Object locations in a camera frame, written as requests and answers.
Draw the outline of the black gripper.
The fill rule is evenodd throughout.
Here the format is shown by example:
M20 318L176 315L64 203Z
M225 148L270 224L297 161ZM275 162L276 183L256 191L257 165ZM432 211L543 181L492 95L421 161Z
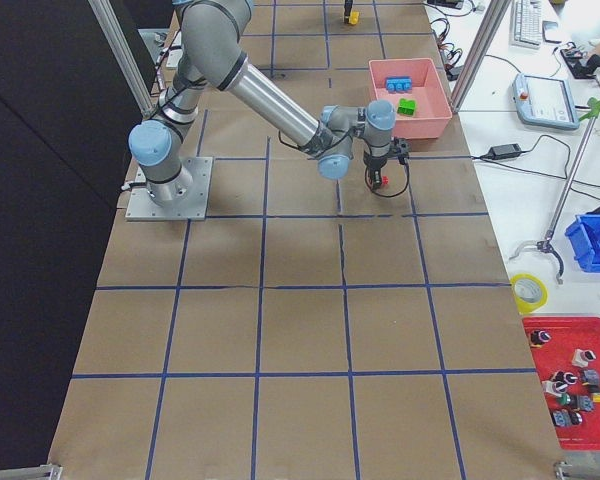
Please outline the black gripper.
M343 20L349 21L353 8L353 0L345 0L343 6ZM409 158L410 145L405 138L394 137L383 146L373 146L369 142L366 142L366 146L367 150L364 152L363 162L368 168L366 170L367 186L370 190L379 190L386 184L381 169L390 159L397 159L401 165L406 165Z

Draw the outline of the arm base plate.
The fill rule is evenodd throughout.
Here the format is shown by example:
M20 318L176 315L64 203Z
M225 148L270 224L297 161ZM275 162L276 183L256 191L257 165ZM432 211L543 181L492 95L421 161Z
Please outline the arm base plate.
M148 182L137 168L126 207L128 221L204 221L209 201L213 157L184 158L179 176L165 184Z

